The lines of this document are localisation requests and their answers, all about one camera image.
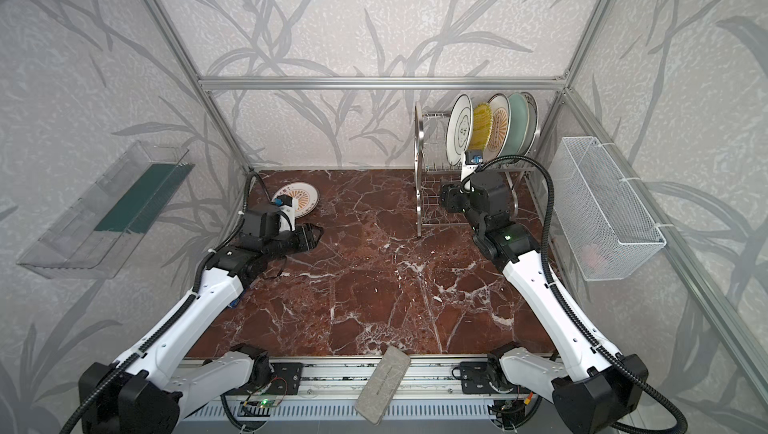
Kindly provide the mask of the orange sunburst plate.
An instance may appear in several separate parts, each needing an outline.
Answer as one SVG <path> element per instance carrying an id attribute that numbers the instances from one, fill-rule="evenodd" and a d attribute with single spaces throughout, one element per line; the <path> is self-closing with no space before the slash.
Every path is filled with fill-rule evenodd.
<path id="1" fill-rule="evenodd" d="M 505 94 L 494 94 L 488 104 L 492 114 L 492 126 L 490 138 L 483 152 L 485 161 L 496 158 L 502 152 L 506 144 L 510 122 L 509 100 Z"/>
<path id="2" fill-rule="evenodd" d="M 319 203 L 319 193 L 317 189 L 306 182 L 293 182 L 286 184 L 276 191 L 272 196 L 273 202 L 282 201 L 286 196 L 292 198 L 292 206 L 296 218 L 302 218 L 310 214 Z"/>

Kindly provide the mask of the white plate with green rim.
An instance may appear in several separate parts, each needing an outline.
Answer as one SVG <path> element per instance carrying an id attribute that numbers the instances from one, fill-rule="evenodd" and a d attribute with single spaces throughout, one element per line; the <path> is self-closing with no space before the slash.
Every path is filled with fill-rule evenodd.
<path id="1" fill-rule="evenodd" d="M 470 96 L 460 94 L 448 121 L 446 130 L 446 157 L 450 165 L 460 164 L 468 150 L 473 128 L 473 106 Z"/>

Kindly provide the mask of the yellow green woven plate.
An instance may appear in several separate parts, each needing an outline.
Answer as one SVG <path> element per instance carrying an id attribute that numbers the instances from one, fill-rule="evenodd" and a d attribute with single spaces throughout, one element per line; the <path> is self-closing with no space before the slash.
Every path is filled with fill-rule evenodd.
<path id="1" fill-rule="evenodd" d="M 472 118 L 472 134 L 469 140 L 469 150 L 484 150 L 490 140 L 493 113 L 489 104 L 475 106 Z"/>

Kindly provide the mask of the light green flower plate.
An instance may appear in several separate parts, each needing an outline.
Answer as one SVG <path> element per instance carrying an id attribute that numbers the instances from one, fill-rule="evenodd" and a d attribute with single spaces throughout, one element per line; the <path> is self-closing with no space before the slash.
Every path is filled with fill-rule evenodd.
<path id="1" fill-rule="evenodd" d="M 500 155 L 524 154 L 528 148 L 530 115 L 525 94 L 511 94 L 508 98 L 509 126 Z"/>

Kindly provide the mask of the dark green rimmed white plate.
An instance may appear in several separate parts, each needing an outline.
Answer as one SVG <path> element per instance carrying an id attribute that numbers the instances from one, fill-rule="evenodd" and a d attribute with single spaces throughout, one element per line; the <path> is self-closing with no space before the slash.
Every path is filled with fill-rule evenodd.
<path id="1" fill-rule="evenodd" d="M 526 155 L 530 152 L 534 141 L 539 134 L 539 112 L 538 104 L 530 92 L 521 92 L 520 96 L 526 101 L 527 123 L 525 137 L 518 153 Z"/>

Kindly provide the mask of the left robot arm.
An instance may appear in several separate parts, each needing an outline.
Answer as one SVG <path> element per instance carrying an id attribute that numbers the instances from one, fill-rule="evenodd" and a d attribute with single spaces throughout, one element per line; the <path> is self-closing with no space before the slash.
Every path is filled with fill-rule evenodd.
<path id="1" fill-rule="evenodd" d="M 314 249 L 324 234 L 299 224 L 301 200 L 290 192 L 242 205 L 232 232 L 197 265 L 191 289 L 139 341 L 112 363 L 92 364 L 80 377 L 80 404 L 62 432 L 170 433 L 179 421 L 231 390 L 261 391 L 275 382 L 266 350 L 232 347 L 190 374 L 177 375 L 185 355 L 217 316 L 237 301 L 269 264 Z"/>

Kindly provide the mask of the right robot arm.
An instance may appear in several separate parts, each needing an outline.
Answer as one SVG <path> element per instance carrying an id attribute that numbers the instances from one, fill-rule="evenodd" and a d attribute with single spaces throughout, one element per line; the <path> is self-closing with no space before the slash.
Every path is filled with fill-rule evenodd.
<path id="1" fill-rule="evenodd" d="M 496 165 L 506 156 L 486 161 L 477 150 L 462 156 L 462 180 L 440 191 L 440 205 L 461 213 L 472 228 L 472 240 L 481 254 L 523 295 L 547 331 L 560 358 L 546 359 L 523 347 L 495 357 L 500 384 L 520 385 L 552 403 L 573 433 L 597 433 L 613 428 L 636 433 L 638 427 L 622 423 L 634 412 L 643 395 L 663 407 L 674 419 L 671 433 L 685 433 L 684 413 L 647 382 L 648 370 L 637 355 L 625 355 L 589 320 L 553 273 L 549 240 L 555 191 L 550 173 L 526 157 L 547 185 L 542 232 L 535 238 L 510 214 L 510 190 Z"/>

